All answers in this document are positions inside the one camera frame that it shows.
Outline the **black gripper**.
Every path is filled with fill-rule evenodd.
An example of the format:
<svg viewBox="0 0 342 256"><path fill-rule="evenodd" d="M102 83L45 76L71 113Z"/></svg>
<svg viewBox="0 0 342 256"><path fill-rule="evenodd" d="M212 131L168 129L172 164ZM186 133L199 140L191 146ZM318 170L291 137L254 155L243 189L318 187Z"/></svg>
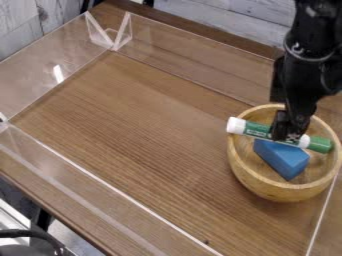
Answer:
<svg viewBox="0 0 342 256"><path fill-rule="evenodd" d="M270 90L270 100L285 105L275 112L270 128L274 141L298 142L318 102L342 91L341 47L333 40L285 41L285 53L274 63Z"/></svg>

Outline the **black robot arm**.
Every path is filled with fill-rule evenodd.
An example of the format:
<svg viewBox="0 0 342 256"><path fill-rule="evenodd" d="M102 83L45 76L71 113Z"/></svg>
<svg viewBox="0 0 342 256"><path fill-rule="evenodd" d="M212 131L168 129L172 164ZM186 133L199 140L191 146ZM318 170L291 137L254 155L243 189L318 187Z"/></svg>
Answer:
<svg viewBox="0 0 342 256"><path fill-rule="evenodd" d="M270 101L285 104L271 124L271 139L299 139L317 104L342 92L342 0L294 0L295 17L285 53L274 62Z"/></svg>

